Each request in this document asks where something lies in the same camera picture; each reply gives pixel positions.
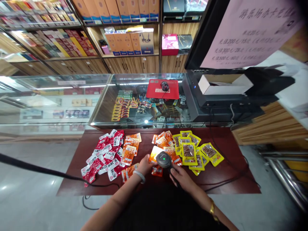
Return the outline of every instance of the bracelet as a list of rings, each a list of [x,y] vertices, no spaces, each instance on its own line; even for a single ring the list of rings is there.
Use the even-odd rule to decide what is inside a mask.
[[[219,222],[218,217],[217,217],[216,215],[214,215],[215,203],[214,203],[214,201],[213,201],[212,198],[210,198],[210,200],[211,200],[210,214],[212,214],[212,216],[213,216],[213,218],[214,218],[215,221]]]
[[[140,178],[141,178],[141,180],[142,180],[142,184],[144,184],[145,183],[145,177],[144,177],[144,175],[141,173],[141,172],[139,172],[139,171],[137,171],[137,170],[134,170],[133,171],[133,174],[134,173],[136,173],[138,176],[140,176]]]

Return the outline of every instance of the white cardboard box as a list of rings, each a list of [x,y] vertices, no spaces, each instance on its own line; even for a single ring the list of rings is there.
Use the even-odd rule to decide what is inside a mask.
[[[253,83],[243,74],[232,83],[223,84],[222,86],[211,86],[206,75],[203,75],[198,85],[204,95],[235,95],[245,93],[253,86]]]

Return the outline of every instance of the dark clothing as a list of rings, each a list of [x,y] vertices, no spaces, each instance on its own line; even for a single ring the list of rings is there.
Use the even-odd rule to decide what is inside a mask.
[[[229,230],[194,199],[172,184],[144,185],[130,200],[112,230]]]

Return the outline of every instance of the glass display case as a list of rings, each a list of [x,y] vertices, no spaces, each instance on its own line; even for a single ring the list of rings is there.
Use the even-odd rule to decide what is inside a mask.
[[[191,121],[182,79],[186,73],[115,74],[105,87],[90,124],[98,129],[173,128],[202,126]],[[179,83],[179,99],[146,98],[150,79],[174,79]]]
[[[78,139],[110,74],[0,77],[0,141]]]

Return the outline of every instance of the hand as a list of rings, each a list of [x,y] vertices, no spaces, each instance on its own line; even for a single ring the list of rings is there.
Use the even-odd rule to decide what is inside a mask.
[[[157,163],[149,163],[149,157],[149,154],[145,155],[137,168],[137,171],[142,173],[144,176],[150,172],[153,166],[157,165]]]
[[[188,173],[184,169],[182,169],[180,166],[174,165],[174,164],[172,166],[173,168],[171,169],[171,174],[174,176],[175,179],[178,180],[182,189],[184,189],[188,193],[192,193],[194,189],[197,187],[195,182],[193,182],[193,180],[190,178]],[[170,178],[173,181],[174,185],[176,186],[176,183],[172,179],[171,175],[170,175]]]

